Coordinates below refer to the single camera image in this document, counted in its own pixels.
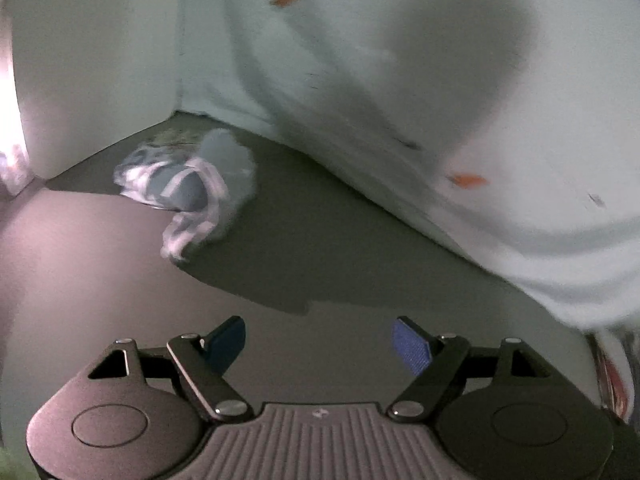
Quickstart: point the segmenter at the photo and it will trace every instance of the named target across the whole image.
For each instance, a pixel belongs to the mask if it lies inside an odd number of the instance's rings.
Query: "bright light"
[[[0,0],[0,178],[16,195],[32,176],[15,92],[11,19],[3,4]]]

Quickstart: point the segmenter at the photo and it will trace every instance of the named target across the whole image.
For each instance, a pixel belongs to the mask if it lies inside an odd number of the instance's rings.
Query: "white panel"
[[[8,0],[38,176],[51,178],[174,111],[178,2]]]

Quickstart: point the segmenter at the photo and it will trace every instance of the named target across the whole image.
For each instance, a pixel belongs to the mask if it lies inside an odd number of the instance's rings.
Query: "white bedsheet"
[[[181,109],[307,152],[562,322],[640,312],[640,0],[270,1],[185,0]]]

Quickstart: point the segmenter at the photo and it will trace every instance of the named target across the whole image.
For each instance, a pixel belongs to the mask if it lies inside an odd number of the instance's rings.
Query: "silver screw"
[[[391,407],[391,413],[405,418],[415,418],[424,413],[424,406],[414,400],[400,400]]]
[[[242,400],[223,400],[216,405],[216,413],[222,416],[244,415],[249,407]]]

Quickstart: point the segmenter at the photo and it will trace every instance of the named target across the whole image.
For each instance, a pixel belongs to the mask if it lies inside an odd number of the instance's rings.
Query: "gray floor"
[[[178,114],[89,158],[4,208],[0,224],[0,416],[26,460],[34,411],[112,340],[142,346],[248,323],[228,380],[263,400],[386,404],[410,380],[393,355],[396,316],[496,346],[520,336],[591,399],[578,332],[502,280],[432,243],[299,153],[251,134],[258,195],[228,237],[179,269],[160,257],[172,214],[118,196],[113,167]]]

